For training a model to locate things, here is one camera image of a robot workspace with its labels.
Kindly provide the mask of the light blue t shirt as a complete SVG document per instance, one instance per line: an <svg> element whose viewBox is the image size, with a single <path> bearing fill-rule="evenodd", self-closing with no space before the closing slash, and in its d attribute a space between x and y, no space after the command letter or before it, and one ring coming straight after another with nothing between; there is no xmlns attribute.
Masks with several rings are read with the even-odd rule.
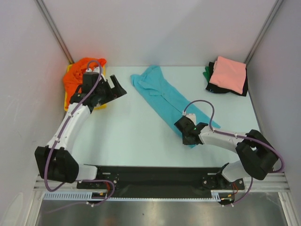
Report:
<svg viewBox="0 0 301 226"><path fill-rule="evenodd" d="M182 117L185 107L188 107L187 113L195 114L198 123L209 123L210 116L194 104L189 105L190 101L165 79L160 66L149 66L142 74L132 74L130 80L136 91L179 139L182 139L182 133L174 124Z"/></svg>

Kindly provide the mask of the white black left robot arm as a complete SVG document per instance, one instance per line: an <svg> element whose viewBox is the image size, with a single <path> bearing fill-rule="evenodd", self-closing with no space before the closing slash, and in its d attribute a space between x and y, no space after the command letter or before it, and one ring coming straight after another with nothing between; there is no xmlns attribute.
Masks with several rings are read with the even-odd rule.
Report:
<svg viewBox="0 0 301 226"><path fill-rule="evenodd" d="M74 143L84 122L97 105L104 105L127 92L115 75L108 79L98 72L86 72L70 99L68 111L53 138L35 150L35 159L41 178L73 183L87 180L93 188L103 185L104 177L97 167L78 163L72 156Z"/></svg>

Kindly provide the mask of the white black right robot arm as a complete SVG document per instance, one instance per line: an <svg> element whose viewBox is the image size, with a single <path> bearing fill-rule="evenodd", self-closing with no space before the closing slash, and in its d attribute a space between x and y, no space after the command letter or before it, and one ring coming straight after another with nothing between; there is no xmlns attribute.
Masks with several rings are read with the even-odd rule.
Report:
<svg viewBox="0 0 301 226"><path fill-rule="evenodd" d="M182 133L184 145L214 145L238 155L238 161L226 163L217 173L217 184L222 189L245 177L264 180L279 159L265 137L254 129L244 135L230 133L207 123L195 124L187 116L182 116L174 125Z"/></svg>

